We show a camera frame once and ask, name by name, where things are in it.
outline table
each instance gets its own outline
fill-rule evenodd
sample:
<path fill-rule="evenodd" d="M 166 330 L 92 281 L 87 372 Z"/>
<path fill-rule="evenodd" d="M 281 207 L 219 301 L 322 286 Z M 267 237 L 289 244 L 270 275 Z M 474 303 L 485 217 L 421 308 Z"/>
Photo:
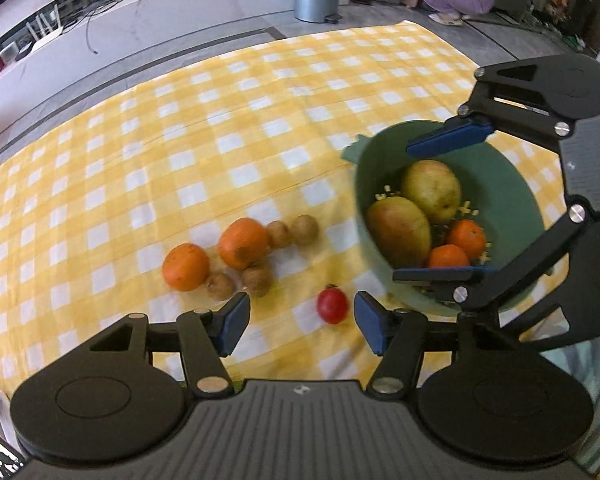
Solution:
<path fill-rule="evenodd" d="M 229 372 L 364 383 L 378 358 L 352 316 L 325 326 L 314 304 L 336 283 L 350 298 L 368 290 L 397 306 L 362 258 L 354 170 L 339 152 L 356 134 L 448 118 L 473 87 L 474 69 L 409 22 L 314 34 L 138 85 L 27 146 L 0 167 L 0 389 L 11 393 L 129 312 L 167 322 L 219 307 L 203 287 L 171 292 L 164 255 L 191 241 L 221 269 L 214 246 L 232 221 L 300 214 L 318 219 L 320 239 L 270 255 L 276 284 L 253 301 Z M 524 175 L 545 223 L 554 222 L 564 211 L 557 157 L 504 134 L 490 142 Z M 565 271 L 558 264 L 532 296 Z M 445 362 L 446 354 L 428 356 L 422 377 Z M 182 377 L 176 354 L 156 363 Z"/>

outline circular black cover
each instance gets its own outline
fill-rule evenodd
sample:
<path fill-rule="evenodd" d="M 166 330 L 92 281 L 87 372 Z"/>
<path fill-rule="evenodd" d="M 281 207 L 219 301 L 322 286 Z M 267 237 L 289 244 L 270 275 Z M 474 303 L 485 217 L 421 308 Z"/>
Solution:
<path fill-rule="evenodd" d="M 14 393 L 11 417 L 25 450 L 46 462 L 95 465 L 140 454 L 185 411 L 171 376 L 124 352 L 60 359 Z"/>
<path fill-rule="evenodd" d="M 537 354 L 479 351 L 420 389 L 426 427 L 463 454 L 509 465 L 567 458 L 593 420 L 589 394 Z"/>

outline green bowl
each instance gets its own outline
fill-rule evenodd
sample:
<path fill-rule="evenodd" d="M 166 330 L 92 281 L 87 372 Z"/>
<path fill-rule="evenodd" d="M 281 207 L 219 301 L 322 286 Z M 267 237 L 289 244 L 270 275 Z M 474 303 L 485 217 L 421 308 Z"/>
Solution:
<path fill-rule="evenodd" d="M 360 135 L 343 150 L 341 158 L 357 165 L 356 221 L 360 243 L 369 266 L 387 292 L 425 314 L 455 316 L 457 307 L 440 303 L 410 285 L 392 282 L 393 269 L 371 239 L 365 224 L 365 212 L 376 201 L 376 194 L 384 193 L 384 186 L 400 189 L 404 169 L 416 161 L 406 152 L 410 139 L 440 124 L 410 121 L 390 126 L 374 137 Z M 544 232 L 542 215 L 525 179 L 493 146 L 481 142 L 435 159 L 444 162 L 456 174 L 462 185 L 462 203 L 469 200 L 471 208 L 479 210 L 475 221 L 484 228 L 491 243 L 488 267 L 502 268 Z M 516 306 L 529 290 L 512 298 L 501 311 Z"/>

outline kiwi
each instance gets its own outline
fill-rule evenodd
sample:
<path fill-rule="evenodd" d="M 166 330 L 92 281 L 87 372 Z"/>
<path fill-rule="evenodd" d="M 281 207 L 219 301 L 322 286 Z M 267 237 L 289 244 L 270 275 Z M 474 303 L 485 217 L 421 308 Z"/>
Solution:
<path fill-rule="evenodd" d="M 274 249 L 284 249 L 294 242 L 291 231 L 282 220 L 271 222 L 265 229 L 269 233 L 271 247 Z"/>
<path fill-rule="evenodd" d="M 307 245 L 318 237 L 320 227 L 318 221 L 310 215 L 302 215 L 291 224 L 291 233 L 297 244 Z"/>
<path fill-rule="evenodd" d="M 206 284 L 206 293 L 212 300 L 228 300 L 235 292 L 234 280 L 224 272 L 212 272 Z"/>
<path fill-rule="evenodd" d="M 253 298 L 263 297 L 273 284 L 273 272 L 268 264 L 256 264 L 242 273 L 242 284 Z"/>

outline checkered tablecloth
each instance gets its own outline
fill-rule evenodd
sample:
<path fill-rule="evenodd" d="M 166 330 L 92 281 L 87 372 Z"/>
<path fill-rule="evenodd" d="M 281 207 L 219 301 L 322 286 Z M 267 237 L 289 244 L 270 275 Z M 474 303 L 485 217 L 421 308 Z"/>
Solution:
<path fill-rule="evenodd" d="M 0 167 L 0 389 L 129 312 L 153 322 L 212 306 L 201 287 L 164 285 L 164 255 L 183 242 L 214 248 L 232 221 L 300 214 L 322 233 L 273 252 L 277 280 L 252 303 L 232 376 L 360 378 L 378 362 L 352 317 L 325 326 L 315 297 L 384 290 L 361 255 L 354 168 L 340 150 L 414 119 L 444 120 L 468 96 L 475 65 L 412 23 L 276 41 L 138 85 L 56 128 Z M 557 158 L 497 134 L 546 224 L 564 210 Z M 551 289 L 564 265 L 543 278 Z M 392 300 L 384 298 L 389 304 Z M 430 356 L 424 375 L 445 362 Z M 181 377 L 177 355 L 157 364 Z"/>

